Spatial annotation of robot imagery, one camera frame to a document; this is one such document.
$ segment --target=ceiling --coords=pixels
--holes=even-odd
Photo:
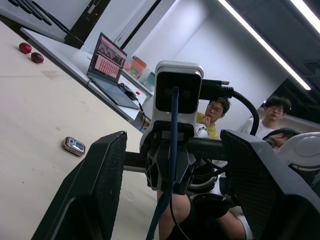
[[[320,19],[320,0],[303,0]],[[289,115],[320,124],[320,33],[290,0],[229,0],[311,87],[290,77],[274,92],[292,102]]]

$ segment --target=white camera housing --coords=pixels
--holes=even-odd
[[[197,63],[189,63],[189,62],[179,62],[179,61],[160,61],[155,68],[155,89],[154,89],[154,98],[153,98],[153,109],[152,109],[152,119],[150,126],[144,132],[141,140],[140,146],[144,143],[146,136],[152,131],[154,127],[155,121],[165,121],[171,122],[171,112],[163,111],[157,108],[157,98],[158,101],[162,97],[162,93],[157,91],[157,86],[159,88],[159,84],[161,87],[166,85],[166,79],[160,77],[159,74],[161,73],[172,73],[172,74],[188,74],[192,75],[195,81],[199,81],[199,89],[197,90],[197,98],[196,98],[196,108],[195,111],[192,113],[179,113],[178,114],[178,123],[184,124],[191,124],[193,125],[194,135],[197,136],[195,123],[197,118],[197,109],[199,104],[199,96],[200,96],[200,89],[202,78],[204,77],[204,70],[203,68]]]

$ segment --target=camera lens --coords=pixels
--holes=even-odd
[[[171,88],[166,88],[166,89],[164,90],[164,95],[165,95],[166,97],[171,97],[171,96],[172,96],[172,90],[171,90]]]
[[[192,95],[191,91],[189,91],[189,90],[183,91],[183,98],[184,98],[184,99],[189,99],[189,98],[191,98],[191,95]]]

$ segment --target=laptop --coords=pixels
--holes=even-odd
[[[87,76],[118,106],[139,110],[140,108],[124,93],[122,85],[118,84],[126,58],[127,54],[124,51],[100,33]]]

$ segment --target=fluorescent light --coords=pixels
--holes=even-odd
[[[263,38],[233,9],[233,7],[226,2],[226,0],[218,0],[244,27],[248,32],[284,67],[284,69],[291,74],[295,80],[298,81],[306,90],[311,88],[306,82],[263,40]]]
[[[295,7],[303,14],[303,16],[311,23],[311,25],[320,33],[320,20],[310,10],[310,8],[302,0],[291,0]]]

